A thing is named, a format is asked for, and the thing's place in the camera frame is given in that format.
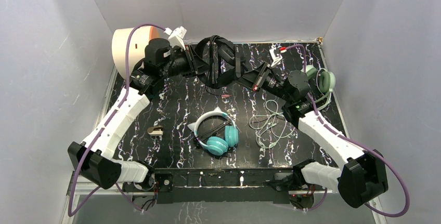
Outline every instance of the white wall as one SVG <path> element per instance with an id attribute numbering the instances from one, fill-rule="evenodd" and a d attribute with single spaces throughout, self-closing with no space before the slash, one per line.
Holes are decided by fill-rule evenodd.
<path id="1" fill-rule="evenodd" d="M 439 223 L 441 0 L 344 0 L 324 39 L 349 133 L 381 151 L 409 187 L 388 223 Z M 392 173 L 384 209 L 404 205 Z"/>
<path id="2" fill-rule="evenodd" d="M 95 123 L 111 31 L 94 0 L 0 0 L 0 223 L 58 223 L 67 148 Z"/>
<path id="3" fill-rule="evenodd" d="M 149 22 L 187 28 L 187 39 L 324 36 L 342 0 L 95 0 L 112 31 Z"/>

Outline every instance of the tabletop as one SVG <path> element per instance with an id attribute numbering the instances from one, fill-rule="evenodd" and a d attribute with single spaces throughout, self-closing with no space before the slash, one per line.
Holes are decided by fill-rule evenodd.
<path id="1" fill-rule="evenodd" d="M 274 46 L 287 47 L 292 44 L 237 45 L 247 59 L 246 66 L 249 69 L 255 69 L 263 61 L 270 62 L 269 49 Z M 317 43 L 302 44 L 306 48 L 308 63 L 318 69 L 324 68 L 319 45 Z M 207 52 L 204 54 L 204 59 L 207 59 Z M 285 78 L 290 71 L 301 70 L 302 62 L 299 51 L 292 49 L 283 54 L 282 63 L 275 67 L 274 71 Z M 123 79 L 118 75 L 114 82 L 109 108 L 115 103 L 123 84 Z M 316 88 L 315 78 L 310 80 L 310 87 L 315 98 L 321 96 Z M 230 95 L 230 97 L 222 98 L 210 93 Z M 280 139 L 274 148 L 262 149 L 257 145 L 258 131 L 249 127 L 249 119 L 254 115 L 269 114 L 264 104 L 270 99 L 279 103 L 278 112 L 281 112 L 283 100 L 263 90 L 255 93 L 238 84 L 213 90 L 205 88 L 205 85 L 196 77 L 168 78 L 159 96 L 151 101 L 129 127 L 114 158 L 125 161 L 141 160 L 154 168 L 287 168 L 305 159 L 315 159 L 321 164 L 336 166 L 332 158 L 318 144 L 290 123 L 287 123 L 283 134 L 293 133 L 287 138 Z M 191 131 L 187 127 L 203 113 L 212 111 L 216 107 L 228 113 L 236 121 L 239 129 L 239 144 L 223 157 L 212 156 L 204 149 L 197 147 L 194 140 L 189 138 Z M 268 103 L 268 107 L 277 110 L 275 104 L 271 102 Z M 336 129 L 344 133 L 343 123 L 334 100 L 322 110 L 322 114 Z M 207 120 L 201 125 L 199 132 L 221 122 L 222 120 L 219 119 Z M 277 122 L 274 132 L 280 135 L 285 121 L 277 119 Z M 147 133 L 147 128 L 156 125 L 164 127 L 162 137 L 150 137 Z M 271 133 L 263 134 L 262 138 L 266 145 L 276 139 Z"/>

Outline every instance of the headphone headband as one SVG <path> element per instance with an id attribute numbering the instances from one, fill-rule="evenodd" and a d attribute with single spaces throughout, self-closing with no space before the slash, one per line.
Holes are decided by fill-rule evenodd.
<path id="1" fill-rule="evenodd" d="M 214 109 L 214 111 L 209 111 L 209 112 L 202 114 L 202 116 L 200 116 L 198 118 L 198 120 L 196 120 L 195 123 L 188 125 L 188 128 L 192 132 L 194 132 L 195 137 L 198 136 L 198 128 L 199 128 L 199 125 L 201 125 L 202 121 L 204 121 L 205 119 L 207 119 L 211 116 L 221 116 L 227 120 L 231 119 L 231 123 L 232 123 L 233 127 L 236 128 L 236 123 L 234 122 L 234 120 L 232 118 L 230 118 L 230 116 L 227 113 L 223 112 L 219 107 L 216 107 L 216 109 Z"/>

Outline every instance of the teal headphones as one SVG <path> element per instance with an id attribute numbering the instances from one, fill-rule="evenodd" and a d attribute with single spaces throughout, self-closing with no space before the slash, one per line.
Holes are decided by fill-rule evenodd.
<path id="1" fill-rule="evenodd" d="M 331 102 L 332 92 L 334 91 L 335 87 L 335 75 L 325 68 L 320 68 L 317 70 L 314 66 L 309 64 L 306 66 L 306 76 L 308 77 L 308 80 L 316 76 L 317 88 L 321 92 L 322 97 L 317 99 L 315 103 L 327 98 L 326 102 L 317 108 L 318 110 L 324 109 Z"/>
<path id="2" fill-rule="evenodd" d="M 213 155 L 222 155 L 228 151 L 228 148 L 232 148 L 239 143 L 239 131 L 237 130 L 234 120 L 231 119 L 227 113 L 222 112 L 221 109 L 217 107 L 214 109 L 214 111 L 204 113 L 195 123 L 189 124 L 188 128 L 194 132 L 194 137 L 197 138 L 199 125 L 202 123 L 202 121 L 211 116 L 221 116 L 227 120 L 231 120 L 232 126 L 225 126 L 225 140 L 220 137 L 210 137 L 206 144 L 201 140 L 198 140 L 198 142 L 203 148 L 208 150 L 208 152 L 212 153 Z"/>

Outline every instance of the metal frame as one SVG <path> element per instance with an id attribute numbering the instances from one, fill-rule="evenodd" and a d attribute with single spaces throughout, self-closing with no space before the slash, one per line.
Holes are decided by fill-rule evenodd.
<path id="1" fill-rule="evenodd" d="M 323 61 L 323 65 L 325 66 L 325 68 L 327 69 L 327 65 L 326 65 L 326 59 L 325 59 L 325 55 L 323 53 L 323 50 L 321 48 L 320 42 L 317 41 L 316 39 L 314 40 L 274 40 L 274 41 L 262 41 L 262 42 L 235 42 L 237 44 L 248 44 L 248 43 L 259 43 L 259 44 L 265 44 L 265 43 L 316 43 L 318 44 L 319 47 L 319 51 L 320 51 L 320 55 Z M 194 44 L 194 42 L 192 42 L 191 40 L 186 41 L 186 44 Z M 113 67 L 113 71 L 112 74 L 110 76 L 110 81 L 109 81 L 109 85 L 107 87 L 106 93 L 104 95 L 104 99 L 102 102 L 102 107 L 101 110 L 98 114 L 97 117 L 97 121 L 96 124 L 97 125 L 102 118 L 105 116 L 107 109 L 109 107 L 109 103 L 110 103 L 110 97 L 112 95 L 112 90 L 113 90 L 113 86 L 117 77 L 118 71 L 116 70 L 116 67 Z M 347 137 L 349 137 L 349 132 L 347 130 L 342 112 L 341 112 L 341 108 L 336 96 L 336 93 L 333 94 L 334 99 L 335 99 L 335 103 L 337 105 L 337 109 L 339 111 L 339 115 L 340 118 L 342 120 L 342 124 L 343 124 L 343 128 L 346 132 Z M 96 188 L 96 185 L 92 182 L 90 182 L 89 180 L 85 179 L 84 177 L 80 176 L 76 185 L 76 190 L 75 190 L 75 194 L 74 194 L 74 207 L 76 207 L 76 205 L 79 202 L 80 196 L 81 195 L 88 195 L 94 188 Z M 68 202 L 69 202 L 69 193 L 70 193 L 70 185 L 68 188 L 68 193 L 67 193 L 67 198 L 66 198 L 66 204 L 64 207 L 64 212 L 63 212 L 63 216 L 61 219 L 61 224 L 71 224 L 73 223 L 73 219 L 74 217 L 69 217 L 67 215 L 68 212 Z M 298 191 L 288 191 L 288 194 L 302 194 L 302 193 L 306 193 L 306 191 L 303 190 L 298 190 Z M 320 191 L 316 191 L 315 194 L 323 194 L 324 191 L 320 190 Z M 117 190 L 116 186 L 113 186 L 112 188 L 108 189 L 108 190 L 103 190 L 103 189 L 99 189 L 98 191 L 95 192 L 95 195 L 115 195 L 115 194 L 120 194 L 120 192 Z M 152 196 L 153 193 L 152 192 L 132 192 L 132 193 L 128 193 L 127 195 L 131 196 L 131 195 L 136 195 L 136 196 Z M 381 204 L 379 202 L 378 197 L 373 199 L 372 201 L 370 201 L 370 205 L 374 206 L 376 209 L 378 210 L 382 210 Z M 386 219 L 384 216 L 381 216 L 375 212 L 372 212 L 374 219 L 375 219 L 375 223 L 377 224 L 386 224 Z"/>

